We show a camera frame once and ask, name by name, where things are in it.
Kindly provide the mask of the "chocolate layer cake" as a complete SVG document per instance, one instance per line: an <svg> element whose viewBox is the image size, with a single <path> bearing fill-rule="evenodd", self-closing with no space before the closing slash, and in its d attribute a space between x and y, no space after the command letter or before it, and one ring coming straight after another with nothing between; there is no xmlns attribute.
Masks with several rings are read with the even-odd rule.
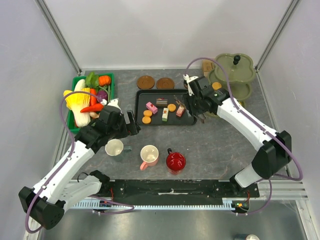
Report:
<svg viewBox="0 0 320 240"><path fill-rule="evenodd" d="M168 106L168 100L164 98L157 98L155 105L159 108L166 108Z"/></svg>

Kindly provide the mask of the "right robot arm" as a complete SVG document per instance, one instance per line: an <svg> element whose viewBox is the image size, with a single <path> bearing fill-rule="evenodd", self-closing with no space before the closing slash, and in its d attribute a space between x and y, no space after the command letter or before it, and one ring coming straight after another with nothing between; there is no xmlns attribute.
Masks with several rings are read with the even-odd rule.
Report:
<svg viewBox="0 0 320 240"><path fill-rule="evenodd" d="M229 191L242 196L251 184L275 175L291 160L292 138L287 131L278 132L259 121L223 88L204 88L183 95L184 104L192 116L213 113L236 128L254 147L252 162L230 178Z"/></svg>

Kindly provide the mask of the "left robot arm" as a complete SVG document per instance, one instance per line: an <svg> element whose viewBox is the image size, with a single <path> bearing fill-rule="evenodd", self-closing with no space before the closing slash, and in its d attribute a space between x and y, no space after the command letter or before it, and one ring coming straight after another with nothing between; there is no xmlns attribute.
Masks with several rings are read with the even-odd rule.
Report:
<svg viewBox="0 0 320 240"><path fill-rule="evenodd" d="M24 186L19 191L26 217L50 230L73 205L89 196L106 196L110 192L110 178L99 170L92 171L70 187L67 184L109 140L137 135L140 129L131 110L124 114L116 104L104 106L99 117L78 132L70 148L50 172L33 187Z"/></svg>

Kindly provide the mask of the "pink cake with cherry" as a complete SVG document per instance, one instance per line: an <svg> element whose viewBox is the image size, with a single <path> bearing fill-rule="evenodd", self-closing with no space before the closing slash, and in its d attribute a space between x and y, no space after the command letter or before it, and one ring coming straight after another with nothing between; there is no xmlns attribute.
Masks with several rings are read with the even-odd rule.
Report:
<svg viewBox="0 0 320 240"><path fill-rule="evenodd" d="M158 108L150 101L146 103L146 108L151 111L152 114L156 114L158 112Z"/></svg>

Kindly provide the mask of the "metal tongs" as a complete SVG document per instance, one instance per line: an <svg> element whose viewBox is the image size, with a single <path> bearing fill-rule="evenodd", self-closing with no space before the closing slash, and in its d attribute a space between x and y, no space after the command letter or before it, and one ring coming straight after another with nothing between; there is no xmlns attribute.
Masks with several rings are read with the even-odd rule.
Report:
<svg viewBox="0 0 320 240"><path fill-rule="evenodd" d="M181 101L177 98L176 95L174 95L173 97L174 97L174 100L176 101L176 103L177 103L180 107L184 108L184 111L186 111L187 114L188 114L188 116L191 117L192 115L187 111L187 107L184 105L184 103L181 102ZM206 117L200 118L200 117L195 116L195 115L193 115L193 117L194 117L195 119L197 119L197 120L200 120L202 124L205 123Z"/></svg>

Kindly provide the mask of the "pink striped cake slice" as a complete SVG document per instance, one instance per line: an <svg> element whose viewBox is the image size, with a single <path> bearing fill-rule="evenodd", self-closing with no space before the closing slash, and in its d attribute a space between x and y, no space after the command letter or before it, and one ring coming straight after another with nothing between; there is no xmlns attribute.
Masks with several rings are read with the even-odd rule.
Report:
<svg viewBox="0 0 320 240"><path fill-rule="evenodd" d="M182 117L185 110L186 110L186 108L183 105L179 105L178 109L176 110L176 116L179 118Z"/></svg>

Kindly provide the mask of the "green white cake slice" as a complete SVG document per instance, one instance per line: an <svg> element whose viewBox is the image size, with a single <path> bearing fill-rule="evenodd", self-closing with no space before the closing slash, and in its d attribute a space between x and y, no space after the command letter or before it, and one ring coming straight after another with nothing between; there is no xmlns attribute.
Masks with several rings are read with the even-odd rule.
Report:
<svg viewBox="0 0 320 240"><path fill-rule="evenodd" d="M162 111L162 117L161 117L162 121L167 122L168 116L169 116L169 109L167 107L164 107Z"/></svg>

